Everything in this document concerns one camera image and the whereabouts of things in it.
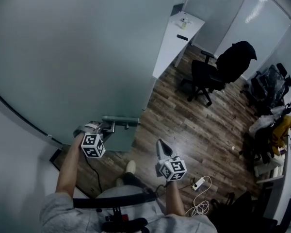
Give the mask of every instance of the gray shirt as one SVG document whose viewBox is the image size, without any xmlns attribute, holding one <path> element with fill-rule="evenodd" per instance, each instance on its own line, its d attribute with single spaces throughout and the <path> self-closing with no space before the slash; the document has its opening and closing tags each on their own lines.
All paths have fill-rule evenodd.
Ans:
<svg viewBox="0 0 291 233">
<path fill-rule="evenodd" d="M 120 186 L 103 192 L 99 198 L 108 198 L 140 193 L 136 186 Z M 129 220 L 143 217 L 151 233 L 216 233 L 217 230 L 207 216 L 184 217 L 174 214 L 165 216 L 156 201 L 121 207 L 122 214 L 128 214 Z M 54 193 L 46 196 L 41 210 L 40 221 L 43 233 L 100 233 L 105 216 L 113 215 L 112 208 L 77 209 L 66 193 Z"/>
</svg>

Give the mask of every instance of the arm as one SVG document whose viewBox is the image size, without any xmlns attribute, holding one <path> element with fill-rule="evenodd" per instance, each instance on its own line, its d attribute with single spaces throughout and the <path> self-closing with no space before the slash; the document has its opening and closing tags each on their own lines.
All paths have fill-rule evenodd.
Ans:
<svg viewBox="0 0 291 233">
<path fill-rule="evenodd" d="M 84 134 L 79 134 L 64 160 L 60 169 L 55 192 L 65 192 L 73 198 L 74 188 L 77 182 L 78 162 L 80 157 L 80 144 L 83 140 Z"/>
<path fill-rule="evenodd" d="M 167 214 L 185 216 L 183 202 L 175 181 L 171 181 L 166 189 L 166 212 Z"/>
</svg>

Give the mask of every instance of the white desk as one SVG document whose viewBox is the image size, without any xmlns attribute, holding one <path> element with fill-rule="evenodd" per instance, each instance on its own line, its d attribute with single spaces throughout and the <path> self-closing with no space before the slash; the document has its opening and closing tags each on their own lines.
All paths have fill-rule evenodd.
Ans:
<svg viewBox="0 0 291 233">
<path fill-rule="evenodd" d="M 285 156 L 282 177 L 274 182 L 272 192 L 267 203 L 264 217 L 272 218 L 281 223 L 291 198 L 291 140 L 288 137 L 288 151 Z"/>
<path fill-rule="evenodd" d="M 187 18 L 189 21 L 191 21 L 191 23 L 188 23 L 186 25 L 185 29 L 181 29 L 182 22 L 180 21 L 180 19 L 182 18 Z M 156 80 L 169 67 L 169 65 L 177 57 L 177 55 L 179 56 L 176 61 L 175 67 L 178 66 L 189 41 L 196 35 L 196 33 L 200 30 L 204 23 L 205 22 L 201 19 L 198 19 L 183 11 L 169 18 L 161 49 L 154 67 L 152 79 L 149 84 L 149 90 L 147 100 L 145 101 L 144 110 L 146 109 L 147 103 L 151 97 Z M 188 41 L 177 38 L 177 34 L 188 38 Z"/>
</svg>

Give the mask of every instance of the white charger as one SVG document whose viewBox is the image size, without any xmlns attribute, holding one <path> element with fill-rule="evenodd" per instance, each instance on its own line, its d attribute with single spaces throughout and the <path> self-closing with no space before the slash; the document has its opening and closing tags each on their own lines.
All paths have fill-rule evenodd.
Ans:
<svg viewBox="0 0 291 233">
<path fill-rule="evenodd" d="M 200 178 L 194 185 L 192 185 L 192 189 L 196 191 L 204 182 L 204 177 Z"/>
</svg>

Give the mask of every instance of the fiducial marker cube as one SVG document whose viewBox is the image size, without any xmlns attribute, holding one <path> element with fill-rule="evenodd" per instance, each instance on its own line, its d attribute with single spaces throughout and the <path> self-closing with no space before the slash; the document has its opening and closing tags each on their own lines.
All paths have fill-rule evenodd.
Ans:
<svg viewBox="0 0 291 233">
<path fill-rule="evenodd" d="M 182 160 L 165 161 L 160 168 L 160 173 L 167 181 L 181 180 L 186 172 L 187 169 Z"/>
<path fill-rule="evenodd" d="M 99 134 L 85 133 L 81 148 L 87 158 L 101 158 L 106 149 Z"/>
</svg>

